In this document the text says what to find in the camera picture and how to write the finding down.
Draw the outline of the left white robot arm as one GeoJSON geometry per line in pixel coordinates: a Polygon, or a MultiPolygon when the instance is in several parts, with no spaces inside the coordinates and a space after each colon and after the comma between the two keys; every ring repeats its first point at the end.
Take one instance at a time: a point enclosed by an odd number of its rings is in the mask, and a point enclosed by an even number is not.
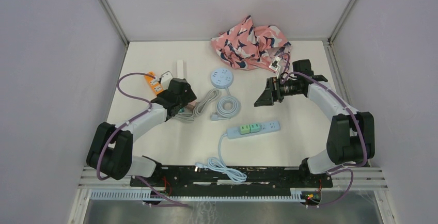
{"type": "Polygon", "coordinates": [[[133,144],[157,125],[174,117],[180,109],[196,100],[191,85],[185,79],[173,78],[168,89],[162,91],[141,113],[115,125],[102,122],[92,140],[86,164],[94,168],[100,180],[120,180],[126,175],[143,177],[150,186],[162,181],[158,162],[133,155],[133,144]]]}

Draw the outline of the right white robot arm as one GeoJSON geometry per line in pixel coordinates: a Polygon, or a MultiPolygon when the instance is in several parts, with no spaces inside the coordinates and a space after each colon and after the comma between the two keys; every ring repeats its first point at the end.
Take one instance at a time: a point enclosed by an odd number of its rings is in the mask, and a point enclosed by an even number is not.
{"type": "Polygon", "coordinates": [[[293,70],[288,73],[281,70],[279,57],[269,64],[276,75],[267,78],[265,89],[254,106],[272,106],[286,96],[302,94],[330,120],[326,148],[304,160],[307,168],[299,171],[299,182],[311,187],[319,181],[319,174],[366,165],[375,154],[373,115],[360,112],[343,100],[326,77],[314,74],[310,60],[294,61],[291,65],[293,70]]]}

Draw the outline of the white power strip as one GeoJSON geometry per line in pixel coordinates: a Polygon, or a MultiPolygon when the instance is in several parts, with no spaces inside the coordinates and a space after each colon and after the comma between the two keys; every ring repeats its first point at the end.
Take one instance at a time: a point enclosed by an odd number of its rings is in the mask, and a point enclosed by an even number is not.
{"type": "Polygon", "coordinates": [[[184,60],[180,59],[176,63],[176,75],[177,78],[185,79],[186,78],[186,67],[184,60]]]}

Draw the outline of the round blue socket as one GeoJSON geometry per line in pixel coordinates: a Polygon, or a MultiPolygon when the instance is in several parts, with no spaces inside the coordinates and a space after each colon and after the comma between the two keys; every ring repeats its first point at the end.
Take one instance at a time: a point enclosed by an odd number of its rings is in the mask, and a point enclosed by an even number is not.
{"type": "Polygon", "coordinates": [[[218,89],[228,88],[234,80],[233,73],[227,68],[218,68],[210,75],[211,84],[218,89]]]}

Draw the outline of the orange power strip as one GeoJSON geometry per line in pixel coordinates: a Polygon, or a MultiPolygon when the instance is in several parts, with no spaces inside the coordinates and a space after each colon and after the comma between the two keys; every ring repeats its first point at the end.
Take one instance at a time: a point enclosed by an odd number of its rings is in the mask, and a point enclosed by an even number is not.
{"type": "Polygon", "coordinates": [[[154,72],[150,71],[145,76],[144,79],[149,86],[149,88],[152,90],[152,92],[155,95],[158,95],[159,93],[163,92],[163,86],[160,83],[160,78],[155,75],[154,72]]]}

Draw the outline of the pink adapter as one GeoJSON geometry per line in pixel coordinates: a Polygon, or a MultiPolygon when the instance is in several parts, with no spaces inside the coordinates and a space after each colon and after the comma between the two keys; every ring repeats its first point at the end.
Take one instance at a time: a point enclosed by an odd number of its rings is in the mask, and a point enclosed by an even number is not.
{"type": "Polygon", "coordinates": [[[188,103],[188,105],[185,108],[189,109],[190,111],[193,111],[193,109],[195,108],[196,104],[197,104],[196,101],[192,101],[192,102],[188,103]]]}

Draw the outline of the green adapter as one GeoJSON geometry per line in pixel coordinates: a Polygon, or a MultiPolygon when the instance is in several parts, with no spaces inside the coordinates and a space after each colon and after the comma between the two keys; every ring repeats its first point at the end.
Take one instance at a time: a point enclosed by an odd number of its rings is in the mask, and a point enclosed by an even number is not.
{"type": "Polygon", "coordinates": [[[242,125],[239,127],[239,133],[241,135],[249,134],[251,132],[251,126],[249,124],[242,125]]]}

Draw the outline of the light blue power strip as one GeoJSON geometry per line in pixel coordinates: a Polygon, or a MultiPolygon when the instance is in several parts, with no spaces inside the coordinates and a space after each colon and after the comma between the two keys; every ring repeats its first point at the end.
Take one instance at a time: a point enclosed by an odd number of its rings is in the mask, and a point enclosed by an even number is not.
{"type": "Polygon", "coordinates": [[[227,131],[225,133],[226,137],[228,139],[240,139],[240,138],[257,136],[257,135],[268,134],[268,133],[280,131],[280,124],[279,124],[278,120],[268,121],[268,122],[254,122],[254,123],[260,124],[260,126],[261,126],[260,132],[241,135],[239,133],[239,127],[242,125],[240,125],[240,126],[235,126],[235,127],[231,127],[229,129],[227,129],[227,131]]]}

